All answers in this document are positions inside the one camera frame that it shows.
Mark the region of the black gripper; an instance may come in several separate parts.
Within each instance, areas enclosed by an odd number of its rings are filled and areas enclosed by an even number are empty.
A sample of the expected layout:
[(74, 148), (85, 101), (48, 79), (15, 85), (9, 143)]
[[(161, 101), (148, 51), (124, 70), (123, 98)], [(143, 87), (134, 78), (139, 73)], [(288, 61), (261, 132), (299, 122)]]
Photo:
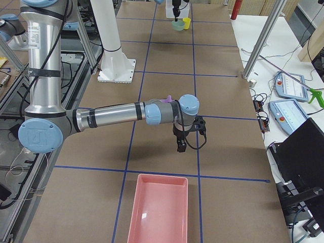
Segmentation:
[(182, 127), (177, 128), (175, 125), (173, 125), (173, 134), (176, 136), (177, 139), (178, 152), (186, 151), (187, 144), (185, 143), (185, 138), (188, 136), (190, 132), (193, 132), (192, 128), (184, 131)]
[(172, 0), (173, 6), (173, 15), (175, 18), (175, 22), (178, 21), (179, 11), (186, 8), (189, 3), (189, 0)]

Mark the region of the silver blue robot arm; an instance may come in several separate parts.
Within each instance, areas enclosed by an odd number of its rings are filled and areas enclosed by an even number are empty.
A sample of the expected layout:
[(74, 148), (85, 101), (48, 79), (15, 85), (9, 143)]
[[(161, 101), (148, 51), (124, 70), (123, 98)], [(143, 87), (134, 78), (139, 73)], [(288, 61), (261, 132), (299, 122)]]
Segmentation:
[(156, 0), (158, 5), (165, 5), (166, 18), (183, 19), (187, 18), (189, 15), (190, 4), (189, 0)]
[(191, 132), (206, 134), (198, 115), (199, 100), (190, 94), (174, 100), (152, 99), (92, 109), (66, 110), (61, 98), (61, 32), (78, 27), (76, 1), (21, 1), (28, 24), (30, 104), (19, 128), (20, 143), (35, 153), (58, 149), (64, 140), (85, 129), (145, 120), (149, 125), (172, 123), (178, 152), (189, 146)]

